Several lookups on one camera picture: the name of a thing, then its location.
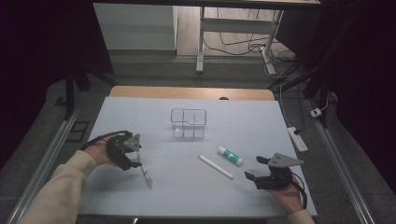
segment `clear plastic container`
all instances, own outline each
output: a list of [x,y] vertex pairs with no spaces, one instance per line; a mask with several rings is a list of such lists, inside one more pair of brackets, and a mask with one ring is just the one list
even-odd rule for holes
[[206,110],[174,108],[171,112],[174,137],[205,137]]

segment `power strip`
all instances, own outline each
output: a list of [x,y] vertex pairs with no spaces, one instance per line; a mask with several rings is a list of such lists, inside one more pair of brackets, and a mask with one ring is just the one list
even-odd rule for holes
[[290,127],[288,128],[291,140],[293,141],[294,145],[297,147],[297,150],[299,152],[304,152],[307,151],[308,148],[306,147],[303,138],[299,134],[295,134],[294,131],[296,131],[296,128]]

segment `gray floor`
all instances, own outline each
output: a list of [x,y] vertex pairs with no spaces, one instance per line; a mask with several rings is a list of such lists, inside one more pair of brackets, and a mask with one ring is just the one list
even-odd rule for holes
[[[111,58],[115,70],[113,78],[121,85],[266,89],[274,81],[263,72],[262,60],[255,59],[208,58],[205,60],[204,73],[198,76],[195,74],[195,61],[190,58],[169,55],[112,55]],[[279,74],[286,68],[286,64],[276,66]],[[82,136],[76,136],[75,133],[68,135],[69,141],[64,143],[52,170],[58,164],[67,161],[74,151],[87,141],[101,104],[109,94],[110,87],[106,83],[94,76],[90,76],[90,79],[92,81],[91,90],[77,92],[77,96],[85,94],[87,98],[87,103],[83,105],[77,118],[77,121],[88,122],[87,132]],[[54,137],[54,133],[63,122],[64,105],[55,104],[59,97],[64,97],[64,83],[62,82],[49,88],[48,100],[35,124],[26,134],[13,157],[0,171],[0,223],[7,222]],[[276,94],[276,99],[280,101],[279,94]],[[282,103],[288,122],[292,126],[302,128],[302,118],[304,118],[304,131],[301,132],[301,136],[309,151],[305,154],[298,154],[298,157],[305,161],[304,174],[318,210],[316,220],[321,224],[361,223],[343,183],[333,167],[328,150],[318,134],[315,121],[308,114],[309,107],[304,99],[300,100],[302,112],[300,112],[297,88],[282,93]],[[359,144],[337,121],[334,114],[335,108],[336,101],[331,98],[328,106],[329,132],[332,134],[347,168],[352,173],[376,223],[394,223],[396,220],[395,195]],[[80,137],[82,137],[80,142],[70,141]],[[132,223],[132,219],[80,217],[78,223]]]

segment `sweatshirt sleeve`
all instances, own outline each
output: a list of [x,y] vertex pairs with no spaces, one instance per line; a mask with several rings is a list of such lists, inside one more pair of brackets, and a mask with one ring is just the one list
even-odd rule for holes
[[56,168],[19,223],[75,224],[87,177],[95,167],[96,162],[88,153],[76,151],[66,164]]
[[308,210],[301,210],[299,212],[288,215],[290,224],[315,224]]

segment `white tabletop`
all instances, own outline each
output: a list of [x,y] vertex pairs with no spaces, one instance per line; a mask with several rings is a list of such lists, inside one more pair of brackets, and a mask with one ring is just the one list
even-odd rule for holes
[[[175,138],[173,108],[205,109],[205,138]],[[256,156],[276,152],[296,158],[278,102],[177,100],[107,97],[90,139],[127,130],[140,133],[140,155],[152,178],[149,189],[140,168],[122,171],[103,165],[89,177],[80,215],[127,217],[281,217],[286,212],[244,172],[269,175]],[[243,159],[236,166],[217,149],[224,146]],[[136,158],[135,153],[127,154]],[[234,175],[234,180],[198,159],[203,155]],[[300,166],[291,168],[304,180]],[[308,209],[317,214],[309,190]]]

